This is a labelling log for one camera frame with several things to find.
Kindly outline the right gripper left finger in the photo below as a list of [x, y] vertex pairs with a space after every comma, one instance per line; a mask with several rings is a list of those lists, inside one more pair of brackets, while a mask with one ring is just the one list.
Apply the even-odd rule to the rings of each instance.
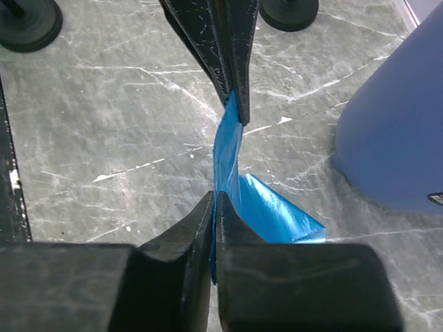
[[205, 331], [214, 194], [163, 234], [1, 246], [2, 331]]

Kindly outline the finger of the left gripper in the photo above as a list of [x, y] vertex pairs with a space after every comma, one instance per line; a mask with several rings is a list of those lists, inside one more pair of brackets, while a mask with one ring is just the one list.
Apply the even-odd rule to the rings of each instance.
[[259, 2], [249, 0], [209, 1], [221, 68], [216, 78], [224, 102], [235, 94], [239, 121], [250, 122], [249, 64]]
[[161, 1], [165, 18], [213, 83], [223, 105], [230, 95], [228, 60], [214, 1]]

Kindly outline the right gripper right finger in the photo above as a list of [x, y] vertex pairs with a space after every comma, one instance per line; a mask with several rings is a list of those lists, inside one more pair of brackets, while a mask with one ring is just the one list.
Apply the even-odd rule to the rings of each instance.
[[217, 197], [218, 310], [224, 331], [402, 331], [385, 267], [358, 243], [267, 243]]

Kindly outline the blue trash bag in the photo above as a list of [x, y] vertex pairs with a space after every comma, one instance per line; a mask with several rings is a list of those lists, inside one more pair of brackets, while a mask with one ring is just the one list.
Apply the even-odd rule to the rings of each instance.
[[250, 248], [264, 256], [266, 249], [280, 246], [324, 244], [327, 228], [314, 217], [277, 193], [258, 177], [239, 172], [238, 157], [244, 135], [237, 96], [231, 92], [213, 145], [214, 198], [213, 240], [210, 251], [212, 281], [217, 283], [217, 246], [226, 238], [222, 230], [220, 205], [227, 199], [233, 220], [230, 243]]

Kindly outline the blue plastic trash bin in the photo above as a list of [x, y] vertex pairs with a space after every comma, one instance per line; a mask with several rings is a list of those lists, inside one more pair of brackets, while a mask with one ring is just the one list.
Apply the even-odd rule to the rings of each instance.
[[387, 208], [442, 213], [442, 7], [367, 79], [337, 124], [335, 168]]

